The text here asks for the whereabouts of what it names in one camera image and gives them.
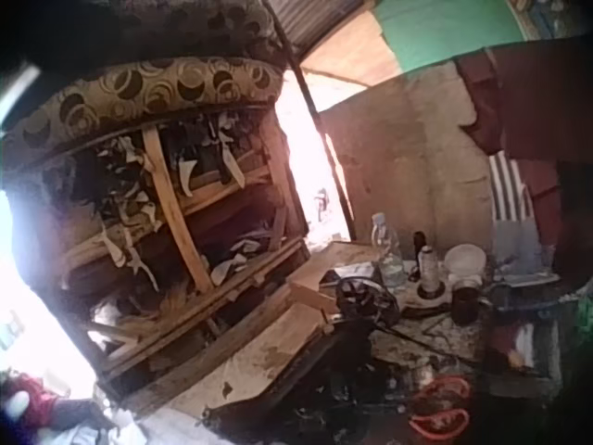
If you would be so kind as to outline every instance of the striped cloth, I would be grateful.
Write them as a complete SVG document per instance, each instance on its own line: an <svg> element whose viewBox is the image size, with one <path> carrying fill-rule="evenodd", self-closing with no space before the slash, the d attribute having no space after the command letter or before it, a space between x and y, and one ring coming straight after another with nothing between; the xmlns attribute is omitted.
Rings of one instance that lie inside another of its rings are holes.
<svg viewBox="0 0 593 445"><path fill-rule="evenodd" d="M489 156L494 221L524 221L533 217L531 198L521 179L519 166L504 150Z"/></svg>

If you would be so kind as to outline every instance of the corrugated metal roof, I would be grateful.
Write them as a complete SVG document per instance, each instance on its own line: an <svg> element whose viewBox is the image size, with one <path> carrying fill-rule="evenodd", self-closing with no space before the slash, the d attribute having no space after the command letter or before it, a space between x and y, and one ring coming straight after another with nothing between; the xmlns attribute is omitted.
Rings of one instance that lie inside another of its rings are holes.
<svg viewBox="0 0 593 445"><path fill-rule="evenodd" d="M364 0L270 0L299 57L305 56L328 32Z"/></svg>

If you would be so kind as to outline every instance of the metal pole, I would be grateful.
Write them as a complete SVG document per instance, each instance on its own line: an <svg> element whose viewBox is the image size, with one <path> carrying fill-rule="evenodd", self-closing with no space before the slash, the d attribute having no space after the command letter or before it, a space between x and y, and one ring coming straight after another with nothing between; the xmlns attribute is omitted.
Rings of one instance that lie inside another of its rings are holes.
<svg viewBox="0 0 593 445"><path fill-rule="evenodd" d="M309 109L309 113L313 118L313 122L315 123L315 128L317 128L317 133L319 133L320 138L323 141L323 148L325 150L325 156L327 157L327 161L330 164L332 169L332 177L334 178L335 188L337 189L337 195L340 199L340 206L342 207L342 212L344 213L344 219L346 220L346 226L348 228L348 232L350 234L350 239L356 239L356 233L354 231L354 221L352 220L352 215L350 214L350 209L348 207L348 202L346 199L346 193L344 193L344 189L342 188L342 184L337 176L337 170L335 168L334 156L332 155L332 150L327 144L325 140L325 130L323 128L322 117L317 111L315 107L315 102L313 102L313 97L311 96L311 92L309 87L307 86L307 82L305 81L305 76L303 75L303 71L300 68L300 64L297 61L297 57L293 52L292 46L288 37L286 36L286 32L284 32L284 28L282 27L282 23L276 16L276 13L271 7L270 2L268 0L262 0L263 5L268 9L271 14L272 19L274 20L274 28L278 37L280 38L280 42L282 44L283 50L286 54L286 58L288 59L288 65L295 73L296 81L298 82L298 86L300 87L300 91L305 97L305 102L307 103L307 108Z"/></svg>

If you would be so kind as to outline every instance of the water bottle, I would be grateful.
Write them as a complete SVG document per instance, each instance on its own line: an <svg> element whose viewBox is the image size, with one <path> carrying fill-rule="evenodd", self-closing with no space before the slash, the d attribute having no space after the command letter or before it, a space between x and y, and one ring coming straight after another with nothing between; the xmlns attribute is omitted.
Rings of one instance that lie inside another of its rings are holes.
<svg viewBox="0 0 593 445"><path fill-rule="evenodd" d="M379 270L385 287L393 291L396 287L404 285L408 277L404 272L399 239L396 231L387 226L384 213L376 213L372 216L371 240L372 245L381 250Z"/></svg>

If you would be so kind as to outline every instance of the green wall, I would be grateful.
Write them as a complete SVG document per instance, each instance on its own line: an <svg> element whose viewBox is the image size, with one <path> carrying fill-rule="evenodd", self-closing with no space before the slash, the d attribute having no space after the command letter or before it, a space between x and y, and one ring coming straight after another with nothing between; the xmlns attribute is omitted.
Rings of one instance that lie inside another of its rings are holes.
<svg viewBox="0 0 593 445"><path fill-rule="evenodd" d="M505 0L382 0L374 14L404 71L524 39Z"/></svg>

